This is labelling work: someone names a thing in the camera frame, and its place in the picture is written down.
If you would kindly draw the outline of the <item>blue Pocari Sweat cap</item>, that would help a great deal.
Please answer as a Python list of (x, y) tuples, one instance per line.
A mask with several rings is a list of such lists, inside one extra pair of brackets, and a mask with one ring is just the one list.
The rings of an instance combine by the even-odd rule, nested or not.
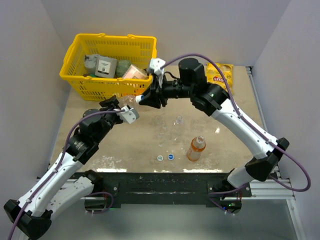
[(144, 95), (137, 95), (136, 97), (135, 97), (135, 101), (137, 102), (137, 103), (140, 103), (143, 99), (144, 99)]

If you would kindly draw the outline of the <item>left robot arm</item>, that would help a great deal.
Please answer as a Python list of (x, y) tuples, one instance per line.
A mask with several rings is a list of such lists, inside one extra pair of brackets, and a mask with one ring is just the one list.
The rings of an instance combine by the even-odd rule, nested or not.
[(99, 196), (104, 184), (90, 171), (66, 189), (62, 186), (98, 151), (100, 142), (118, 124), (139, 118), (135, 109), (119, 106), (116, 96), (100, 102), (100, 109), (88, 109), (69, 131), (61, 153), (49, 170), (19, 199), (8, 200), (4, 211), (13, 223), (8, 238), (19, 229), (30, 240), (38, 240), (52, 221), (78, 199)]

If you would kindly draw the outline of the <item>clear bottle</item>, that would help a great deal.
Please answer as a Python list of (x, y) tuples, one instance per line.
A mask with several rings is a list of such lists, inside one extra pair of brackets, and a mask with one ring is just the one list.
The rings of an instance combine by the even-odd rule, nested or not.
[(180, 145), (184, 139), (184, 129), (185, 121), (181, 115), (178, 115), (170, 125), (162, 124), (158, 133), (159, 146)]
[(131, 108), (137, 107), (136, 97), (134, 95), (125, 95), (119, 99), (119, 105), (121, 107), (130, 106)]

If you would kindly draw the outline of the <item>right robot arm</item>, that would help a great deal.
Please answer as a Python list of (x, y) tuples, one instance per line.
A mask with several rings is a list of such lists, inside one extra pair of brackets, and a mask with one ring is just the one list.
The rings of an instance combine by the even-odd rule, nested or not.
[(167, 105), (168, 99), (189, 98), (196, 109), (223, 124), (245, 144), (253, 158), (231, 170), (221, 183), (213, 186), (213, 191), (233, 197), (253, 180), (264, 182), (282, 158), (289, 141), (264, 131), (232, 102), (223, 87), (208, 82), (204, 65), (197, 59), (182, 59), (178, 64), (179, 78), (173, 81), (166, 80), (164, 64), (160, 58), (150, 60), (147, 71), (153, 81), (137, 102), (159, 109)]

